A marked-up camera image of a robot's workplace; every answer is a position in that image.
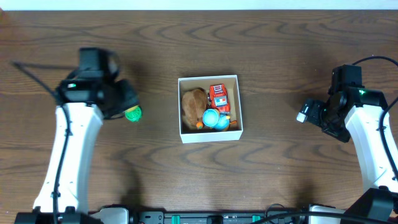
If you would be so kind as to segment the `green ribbed plastic cap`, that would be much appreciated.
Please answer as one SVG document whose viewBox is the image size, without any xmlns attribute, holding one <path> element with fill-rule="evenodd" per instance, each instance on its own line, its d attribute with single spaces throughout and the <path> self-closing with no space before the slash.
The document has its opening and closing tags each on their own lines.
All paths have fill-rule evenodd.
<svg viewBox="0 0 398 224">
<path fill-rule="evenodd" d="M 125 117 L 131 122 L 138 122 L 142 118 L 142 110 L 139 105 L 133 106 L 124 112 Z"/>
</svg>

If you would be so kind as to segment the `brown plush toy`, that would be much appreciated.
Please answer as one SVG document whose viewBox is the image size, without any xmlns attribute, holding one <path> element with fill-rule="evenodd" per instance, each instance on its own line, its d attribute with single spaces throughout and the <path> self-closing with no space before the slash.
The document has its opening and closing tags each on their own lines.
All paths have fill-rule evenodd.
<svg viewBox="0 0 398 224">
<path fill-rule="evenodd" d="M 204 127 L 203 114 L 208 107 L 208 98 L 204 89 L 196 88 L 182 96 L 182 119 L 189 129 Z"/>
</svg>

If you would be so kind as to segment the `orange duck toy blue hat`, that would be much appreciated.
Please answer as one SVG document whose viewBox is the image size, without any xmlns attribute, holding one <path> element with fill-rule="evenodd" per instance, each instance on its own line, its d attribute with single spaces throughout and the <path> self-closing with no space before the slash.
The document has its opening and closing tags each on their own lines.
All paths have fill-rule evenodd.
<svg viewBox="0 0 398 224">
<path fill-rule="evenodd" d="M 232 124 L 230 115 L 220 113 L 217 109 L 207 109 L 203 114 L 203 124 L 216 131 L 227 131 Z"/>
</svg>

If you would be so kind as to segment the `red toy fire truck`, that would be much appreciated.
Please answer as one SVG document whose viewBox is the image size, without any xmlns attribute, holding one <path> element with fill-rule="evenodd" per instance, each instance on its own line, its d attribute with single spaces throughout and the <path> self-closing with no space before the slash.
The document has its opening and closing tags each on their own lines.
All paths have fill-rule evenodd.
<svg viewBox="0 0 398 224">
<path fill-rule="evenodd" d="M 231 107 L 228 101 L 228 92 L 224 84 L 212 85 L 208 93 L 210 106 L 220 113 L 230 114 Z"/>
</svg>

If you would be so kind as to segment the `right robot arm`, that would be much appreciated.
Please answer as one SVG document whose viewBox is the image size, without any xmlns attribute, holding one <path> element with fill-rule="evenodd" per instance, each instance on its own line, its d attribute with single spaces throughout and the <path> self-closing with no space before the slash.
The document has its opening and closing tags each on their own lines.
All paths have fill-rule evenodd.
<svg viewBox="0 0 398 224">
<path fill-rule="evenodd" d="M 311 205 L 309 223 L 386 222 L 397 211 L 397 146 L 388 105 L 379 90 L 362 84 L 361 67 L 332 71 L 326 102 L 307 99 L 297 121 L 308 122 L 341 141 L 353 141 L 363 180 L 363 194 L 347 210 Z"/>
</svg>

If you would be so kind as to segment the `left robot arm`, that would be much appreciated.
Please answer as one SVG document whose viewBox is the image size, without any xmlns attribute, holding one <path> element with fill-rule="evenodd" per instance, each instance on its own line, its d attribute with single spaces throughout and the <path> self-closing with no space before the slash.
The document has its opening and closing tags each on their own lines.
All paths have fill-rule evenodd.
<svg viewBox="0 0 398 224">
<path fill-rule="evenodd" d="M 118 56 L 109 50 L 83 47 L 79 65 L 56 89 L 56 131 L 49 167 L 31 212 L 19 212 L 16 223 L 133 223 L 123 205 L 90 213 L 88 179 L 97 135 L 105 120 L 142 117 L 139 98 L 127 80 L 117 80 Z"/>
</svg>

